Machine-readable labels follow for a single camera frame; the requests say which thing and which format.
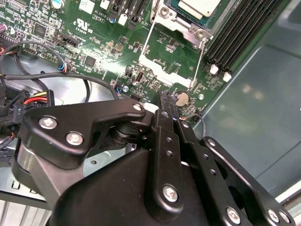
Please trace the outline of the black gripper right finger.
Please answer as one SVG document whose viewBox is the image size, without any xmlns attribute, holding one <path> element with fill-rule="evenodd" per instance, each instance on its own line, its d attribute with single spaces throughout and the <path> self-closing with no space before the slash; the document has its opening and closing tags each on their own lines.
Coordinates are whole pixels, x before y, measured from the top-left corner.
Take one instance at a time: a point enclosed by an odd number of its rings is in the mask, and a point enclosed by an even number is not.
<svg viewBox="0 0 301 226">
<path fill-rule="evenodd" d="M 184 120 L 180 138 L 185 209 L 174 226 L 292 226 L 293 217 L 215 139 Z"/>
</svg>

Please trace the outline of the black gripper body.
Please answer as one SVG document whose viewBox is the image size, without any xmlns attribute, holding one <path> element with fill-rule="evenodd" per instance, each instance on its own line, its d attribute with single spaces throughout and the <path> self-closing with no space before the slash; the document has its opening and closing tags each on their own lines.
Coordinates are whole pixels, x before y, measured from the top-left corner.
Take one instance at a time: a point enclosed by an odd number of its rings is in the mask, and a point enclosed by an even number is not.
<svg viewBox="0 0 301 226">
<path fill-rule="evenodd" d="M 50 226 L 213 226 L 211 195 L 180 154 L 133 151 L 67 189 Z"/>
</svg>

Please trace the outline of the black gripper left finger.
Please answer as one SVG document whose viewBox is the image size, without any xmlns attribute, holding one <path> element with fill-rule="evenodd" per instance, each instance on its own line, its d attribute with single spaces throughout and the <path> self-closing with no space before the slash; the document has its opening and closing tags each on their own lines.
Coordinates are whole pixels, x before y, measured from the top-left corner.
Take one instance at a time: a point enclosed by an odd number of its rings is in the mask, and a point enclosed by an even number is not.
<svg viewBox="0 0 301 226">
<path fill-rule="evenodd" d="M 151 112 L 133 99 L 33 109 L 22 120 L 16 178 L 35 188 L 52 212 L 72 185 L 139 150 L 180 154 L 179 115 L 167 95 Z"/>
</svg>

